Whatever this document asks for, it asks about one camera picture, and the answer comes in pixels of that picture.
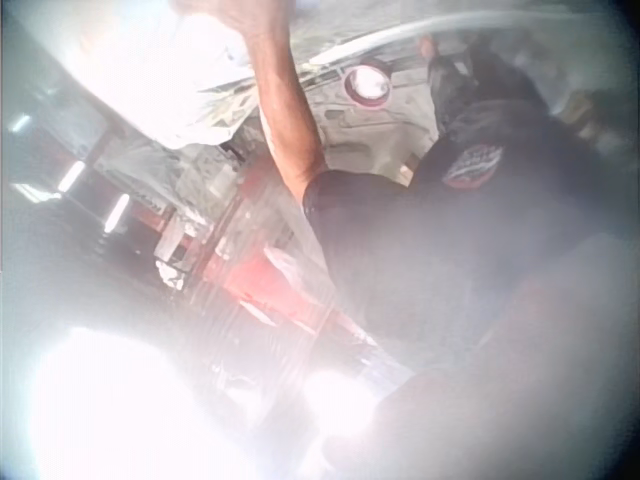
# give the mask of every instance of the dark clothing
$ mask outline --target dark clothing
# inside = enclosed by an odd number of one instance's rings
[[[526,79],[471,57],[482,82],[432,62],[441,136],[408,188],[329,171],[304,197],[346,313],[416,370],[461,358],[523,275],[596,229],[589,150]]]

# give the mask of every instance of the round logo patch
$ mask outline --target round logo patch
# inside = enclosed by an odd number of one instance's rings
[[[478,188],[495,173],[503,150],[503,147],[493,145],[475,145],[468,148],[453,162],[442,181],[452,188]]]

